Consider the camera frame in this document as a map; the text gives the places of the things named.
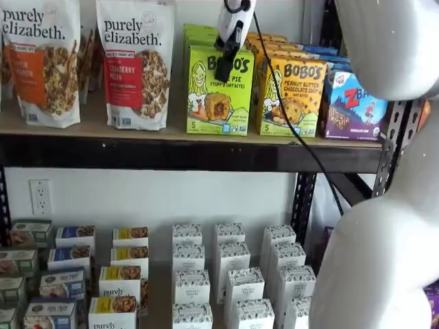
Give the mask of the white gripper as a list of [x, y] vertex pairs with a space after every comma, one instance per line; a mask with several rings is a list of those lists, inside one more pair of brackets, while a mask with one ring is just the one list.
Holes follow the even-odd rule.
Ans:
[[235, 56], [250, 29], [256, 0], [249, 1], [223, 1], [217, 21], [217, 40], [215, 48], [222, 51], [222, 56], [217, 60], [215, 79], [228, 80], [233, 68]]

